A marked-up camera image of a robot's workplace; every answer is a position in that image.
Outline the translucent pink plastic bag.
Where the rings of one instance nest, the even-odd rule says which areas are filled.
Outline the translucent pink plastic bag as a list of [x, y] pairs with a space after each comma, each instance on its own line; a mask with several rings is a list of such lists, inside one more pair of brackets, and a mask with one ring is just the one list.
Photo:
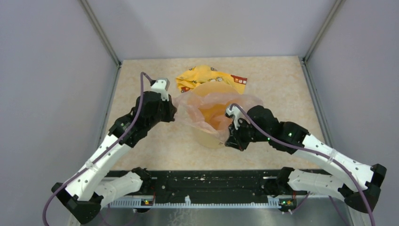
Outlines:
[[192, 128], [198, 143], [210, 148], [224, 145], [228, 136], [228, 127], [232, 118], [225, 116], [230, 104], [238, 104], [243, 110], [249, 110], [263, 101], [253, 95], [238, 93], [210, 93], [205, 96], [193, 91], [180, 94], [173, 98], [173, 105], [177, 108], [175, 121]]

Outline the yellow trash bin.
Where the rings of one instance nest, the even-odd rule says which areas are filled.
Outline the yellow trash bin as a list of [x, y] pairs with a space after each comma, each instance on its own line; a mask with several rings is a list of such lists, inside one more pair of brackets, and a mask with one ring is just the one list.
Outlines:
[[231, 118], [225, 116], [225, 110], [240, 93], [224, 82], [211, 81], [196, 87], [193, 94], [204, 98], [198, 107], [204, 122], [192, 128], [195, 140], [210, 149], [224, 147], [232, 122]]

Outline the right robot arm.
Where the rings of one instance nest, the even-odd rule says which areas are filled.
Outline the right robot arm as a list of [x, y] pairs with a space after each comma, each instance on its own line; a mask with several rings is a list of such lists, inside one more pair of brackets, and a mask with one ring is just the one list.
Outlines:
[[272, 185], [273, 195], [307, 191], [339, 199], [359, 212], [371, 213], [375, 209], [387, 172], [383, 165], [354, 160], [304, 127], [291, 121], [278, 121], [261, 105], [244, 111], [238, 104], [231, 104], [225, 115], [232, 119], [225, 142], [227, 147], [243, 151], [250, 143], [266, 142], [278, 151], [306, 159], [323, 170], [323, 173], [312, 173], [284, 167]]

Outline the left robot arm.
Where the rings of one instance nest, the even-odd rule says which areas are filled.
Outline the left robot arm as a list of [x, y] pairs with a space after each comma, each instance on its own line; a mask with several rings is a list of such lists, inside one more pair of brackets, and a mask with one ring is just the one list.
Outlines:
[[55, 183], [53, 196], [82, 225], [92, 221], [106, 205], [118, 198], [137, 192], [146, 194], [151, 188], [147, 170], [137, 167], [126, 174], [101, 183], [115, 163], [147, 136], [159, 122], [172, 122], [176, 107], [169, 94], [145, 91], [131, 111], [119, 117], [95, 153], [84, 166], [64, 183]]

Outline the yellow printed wrapper bag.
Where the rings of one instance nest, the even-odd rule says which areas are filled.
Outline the yellow printed wrapper bag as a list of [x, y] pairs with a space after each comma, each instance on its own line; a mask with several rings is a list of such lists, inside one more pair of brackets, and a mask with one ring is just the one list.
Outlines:
[[211, 81], [224, 82], [242, 94], [245, 91], [248, 78], [224, 73], [209, 65], [191, 67], [176, 77], [177, 88], [182, 93], [193, 90], [199, 85]]

